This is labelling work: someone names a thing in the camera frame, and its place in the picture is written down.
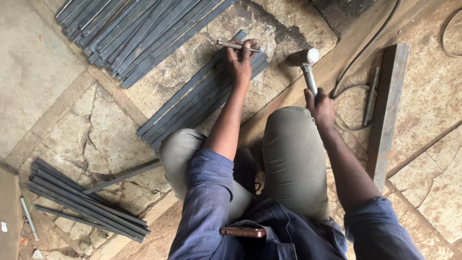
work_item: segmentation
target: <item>hammer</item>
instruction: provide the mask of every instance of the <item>hammer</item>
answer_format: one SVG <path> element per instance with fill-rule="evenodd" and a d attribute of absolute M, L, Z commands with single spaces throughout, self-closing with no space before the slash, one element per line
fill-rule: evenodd
<path fill-rule="evenodd" d="M 293 66 L 299 66 L 303 71 L 306 86 L 313 93 L 314 97 L 317 96 L 317 87 L 315 77 L 313 75 L 312 66 L 319 60 L 319 51 L 316 48 L 308 48 L 287 57 L 287 61 Z"/>

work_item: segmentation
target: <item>hand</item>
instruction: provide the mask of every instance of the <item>hand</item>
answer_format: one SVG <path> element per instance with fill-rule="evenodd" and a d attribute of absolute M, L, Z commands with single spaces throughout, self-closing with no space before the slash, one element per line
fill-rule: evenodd
<path fill-rule="evenodd" d="M 319 133 L 321 134 L 322 131 L 327 132 L 334 130 L 334 100 L 331 99 L 321 87 L 318 88 L 316 102 L 313 93 L 309 89 L 306 88 L 303 90 L 303 92 L 305 94 L 306 108 L 310 111 L 311 116 L 315 119 Z"/>
<path fill-rule="evenodd" d="M 234 80 L 234 87 L 246 87 L 246 90 L 249 90 L 250 78 L 252 77 L 250 61 L 257 55 L 256 52 L 250 52 L 250 48 L 258 49 L 257 40 L 251 39 L 245 42 L 232 40 L 230 43 L 244 45 L 242 50 L 226 48 L 226 60 L 228 61 L 228 69 Z"/>

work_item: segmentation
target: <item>shirt sleeve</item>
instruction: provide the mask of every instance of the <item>shirt sleeve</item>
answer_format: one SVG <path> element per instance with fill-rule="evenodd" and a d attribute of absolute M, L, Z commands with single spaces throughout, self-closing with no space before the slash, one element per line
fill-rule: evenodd
<path fill-rule="evenodd" d="M 228 222 L 234 163 L 201 149 L 190 162 L 189 190 L 169 259 L 209 259 L 221 243 L 219 229 Z"/>
<path fill-rule="evenodd" d="M 344 225 L 358 260 L 424 260 L 386 198 L 372 199 L 347 213 Z"/>

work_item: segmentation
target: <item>blue shirt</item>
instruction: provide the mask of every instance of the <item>blue shirt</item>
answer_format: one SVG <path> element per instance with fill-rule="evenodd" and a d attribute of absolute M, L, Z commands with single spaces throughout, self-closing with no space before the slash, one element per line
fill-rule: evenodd
<path fill-rule="evenodd" d="M 169 259 L 346 259 L 347 239 L 361 259 L 424 259 L 386 198 L 345 215 L 345 234 L 335 221 L 310 221 L 275 199 L 228 224 L 233 162 L 201 149 L 190 162 L 190 189 Z M 263 238 L 220 235 L 225 226 L 264 227 Z"/>

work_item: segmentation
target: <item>hammer head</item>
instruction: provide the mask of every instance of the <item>hammer head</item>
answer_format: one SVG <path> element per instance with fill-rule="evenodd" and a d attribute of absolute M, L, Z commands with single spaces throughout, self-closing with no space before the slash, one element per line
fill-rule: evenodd
<path fill-rule="evenodd" d="M 287 57 L 287 61 L 296 67 L 314 64 L 319 61 L 319 51 L 316 48 L 308 48 Z"/>

